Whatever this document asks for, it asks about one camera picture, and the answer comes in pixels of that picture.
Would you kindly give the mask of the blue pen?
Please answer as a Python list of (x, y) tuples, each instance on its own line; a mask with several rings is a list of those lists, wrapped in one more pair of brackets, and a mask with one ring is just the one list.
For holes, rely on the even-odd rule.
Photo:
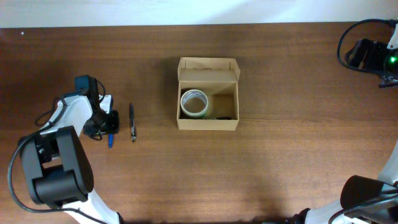
[(108, 135), (108, 147), (111, 149), (113, 147), (113, 144), (114, 144), (114, 135), (109, 134)]

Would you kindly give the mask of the black pen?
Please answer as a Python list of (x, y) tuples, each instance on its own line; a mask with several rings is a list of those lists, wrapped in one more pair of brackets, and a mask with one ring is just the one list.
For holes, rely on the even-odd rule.
[(129, 117), (130, 117), (130, 127), (131, 127), (131, 141), (136, 141), (136, 127), (134, 123), (134, 106), (132, 103), (129, 104)]

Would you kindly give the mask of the white masking tape roll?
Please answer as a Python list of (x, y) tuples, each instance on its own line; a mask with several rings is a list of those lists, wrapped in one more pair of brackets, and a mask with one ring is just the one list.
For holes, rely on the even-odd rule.
[(187, 90), (180, 99), (180, 107), (189, 118), (201, 118), (208, 110), (209, 100), (207, 95), (197, 89)]

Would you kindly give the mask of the green tape roll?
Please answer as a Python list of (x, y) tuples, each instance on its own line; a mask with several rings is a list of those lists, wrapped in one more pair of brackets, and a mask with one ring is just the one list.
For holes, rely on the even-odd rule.
[(200, 119), (208, 119), (211, 115), (211, 110), (207, 109), (199, 118)]

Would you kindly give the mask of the black and white marker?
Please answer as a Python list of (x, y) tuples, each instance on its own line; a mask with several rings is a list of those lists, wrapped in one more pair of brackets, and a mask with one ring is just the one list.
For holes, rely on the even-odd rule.
[(222, 117), (217, 117), (216, 119), (217, 119), (217, 120), (231, 120), (232, 117), (229, 117), (229, 116), (222, 116)]

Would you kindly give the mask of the cardboard box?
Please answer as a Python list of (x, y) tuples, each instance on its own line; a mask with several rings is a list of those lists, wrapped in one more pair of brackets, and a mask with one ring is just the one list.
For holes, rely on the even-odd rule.
[[(177, 126), (179, 130), (234, 131), (239, 123), (240, 69), (234, 58), (182, 57), (178, 64)], [(208, 119), (189, 118), (180, 107), (181, 96), (191, 89), (209, 100)], [(229, 116), (231, 120), (217, 120)]]

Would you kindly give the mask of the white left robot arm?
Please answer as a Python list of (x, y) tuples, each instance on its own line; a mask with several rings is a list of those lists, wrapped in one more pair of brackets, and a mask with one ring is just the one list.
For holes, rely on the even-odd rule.
[[(113, 97), (100, 94), (95, 77), (75, 78), (75, 89), (55, 99), (50, 118), (40, 129), (20, 138), (7, 168), (12, 199), (30, 213), (65, 212), (78, 223), (123, 223), (94, 189), (94, 175), (79, 135), (100, 141), (119, 132)], [(12, 170), (19, 157), (31, 200), (46, 209), (29, 208), (17, 197)]]

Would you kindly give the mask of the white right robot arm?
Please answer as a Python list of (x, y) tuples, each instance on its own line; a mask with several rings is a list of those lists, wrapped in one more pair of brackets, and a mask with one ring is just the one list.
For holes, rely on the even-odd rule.
[[(341, 46), (345, 35), (366, 23), (381, 23), (392, 28), (388, 43), (359, 39), (344, 56)], [(381, 79), (380, 88), (397, 86), (397, 20), (365, 19), (347, 28), (336, 50), (338, 62), (345, 68), (371, 73)], [(397, 150), (376, 179), (353, 175), (345, 183), (340, 198), (321, 208), (306, 208), (284, 223), (397, 223)]]

